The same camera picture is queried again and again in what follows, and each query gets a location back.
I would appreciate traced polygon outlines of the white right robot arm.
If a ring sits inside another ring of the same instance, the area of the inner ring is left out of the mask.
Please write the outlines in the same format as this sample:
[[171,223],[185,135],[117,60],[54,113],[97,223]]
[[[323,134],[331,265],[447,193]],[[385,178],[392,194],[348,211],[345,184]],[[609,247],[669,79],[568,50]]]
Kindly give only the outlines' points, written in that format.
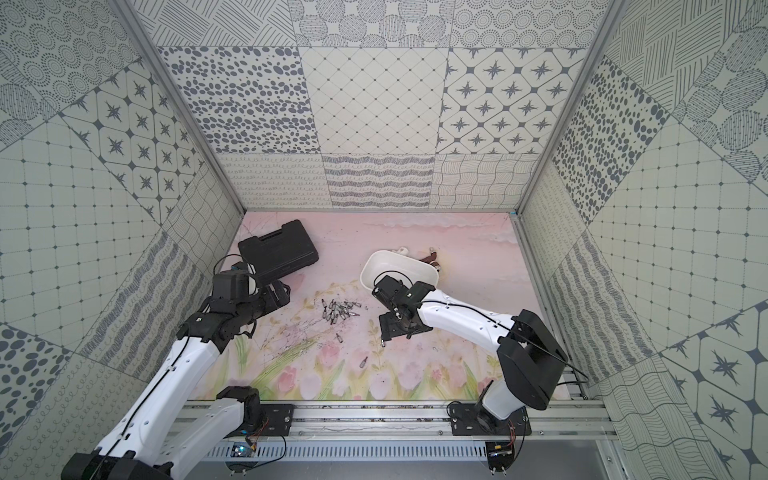
[[375,283],[372,295],[387,308],[379,317],[384,343],[438,329],[497,357],[501,378],[481,394],[480,412],[485,416],[506,420],[524,407],[548,408],[568,359],[536,313],[492,312],[454,299],[431,284],[417,281],[407,286],[389,275]]

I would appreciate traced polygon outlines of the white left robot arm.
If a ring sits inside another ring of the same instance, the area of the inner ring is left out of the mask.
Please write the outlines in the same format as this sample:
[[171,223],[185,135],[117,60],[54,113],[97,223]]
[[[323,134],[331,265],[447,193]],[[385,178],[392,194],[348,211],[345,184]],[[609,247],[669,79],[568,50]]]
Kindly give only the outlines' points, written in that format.
[[221,390],[202,417],[167,437],[195,386],[239,335],[253,336],[256,322],[290,302],[281,281],[261,284],[247,270],[213,277],[212,293],[180,326],[165,361],[134,405],[90,453],[74,454],[64,479],[183,479],[221,440],[246,439],[287,423],[272,421],[259,391]]

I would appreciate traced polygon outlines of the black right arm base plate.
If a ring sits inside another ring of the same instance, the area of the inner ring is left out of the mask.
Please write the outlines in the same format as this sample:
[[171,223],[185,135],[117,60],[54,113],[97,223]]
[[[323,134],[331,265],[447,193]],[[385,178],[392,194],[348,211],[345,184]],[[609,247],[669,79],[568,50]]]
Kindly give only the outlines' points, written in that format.
[[524,409],[513,412],[504,420],[499,420],[481,408],[480,404],[468,404],[452,401],[446,406],[454,436],[508,436],[530,435],[530,421]]

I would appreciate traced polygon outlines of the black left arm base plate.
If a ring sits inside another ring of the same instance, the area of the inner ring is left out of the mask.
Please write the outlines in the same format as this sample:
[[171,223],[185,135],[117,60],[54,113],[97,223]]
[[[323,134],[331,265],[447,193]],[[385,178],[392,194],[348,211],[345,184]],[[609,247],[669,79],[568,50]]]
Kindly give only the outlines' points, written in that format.
[[235,430],[238,435],[283,436],[289,435],[295,406],[293,404],[255,404],[246,406],[244,419]]

